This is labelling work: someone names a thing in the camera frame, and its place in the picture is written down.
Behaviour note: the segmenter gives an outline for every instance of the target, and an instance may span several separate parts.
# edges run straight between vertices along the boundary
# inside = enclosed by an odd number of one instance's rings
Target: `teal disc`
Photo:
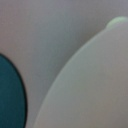
[[[14,65],[0,54],[0,128],[24,128],[25,89]]]

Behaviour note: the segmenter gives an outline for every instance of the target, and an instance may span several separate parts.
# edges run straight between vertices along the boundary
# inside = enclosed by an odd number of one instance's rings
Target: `white oval object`
[[[105,29],[65,65],[34,128],[128,127],[128,22]]]

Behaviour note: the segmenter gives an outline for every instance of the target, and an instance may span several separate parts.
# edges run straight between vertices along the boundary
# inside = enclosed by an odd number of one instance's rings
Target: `curved edge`
[[[24,95],[24,99],[25,99],[25,120],[24,120],[24,127],[26,126],[26,123],[27,123],[27,117],[28,117],[28,102],[27,102],[27,93],[26,93],[26,88],[25,88],[25,84],[23,82],[23,79],[20,75],[20,72],[18,71],[18,69],[15,67],[15,65],[13,64],[13,62],[8,59],[7,56],[5,56],[4,54],[0,53],[0,56],[3,57],[4,59],[6,59],[8,61],[8,63],[12,66],[12,68],[14,69],[15,73],[17,74],[20,82],[21,82],[21,85],[22,86],[22,89],[23,89],[23,95]]]

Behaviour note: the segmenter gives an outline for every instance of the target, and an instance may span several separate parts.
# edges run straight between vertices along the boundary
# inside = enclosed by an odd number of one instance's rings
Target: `dark teal circle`
[[[24,128],[27,116],[25,89],[14,65],[0,55],[0,128]]]

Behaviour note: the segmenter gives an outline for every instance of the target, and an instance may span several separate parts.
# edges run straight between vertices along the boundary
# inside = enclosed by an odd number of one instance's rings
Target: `gray background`
[[[69,58],[117,16],[128,16],[127,0],[0,0],[0,52],[25,81],[27,128]]]

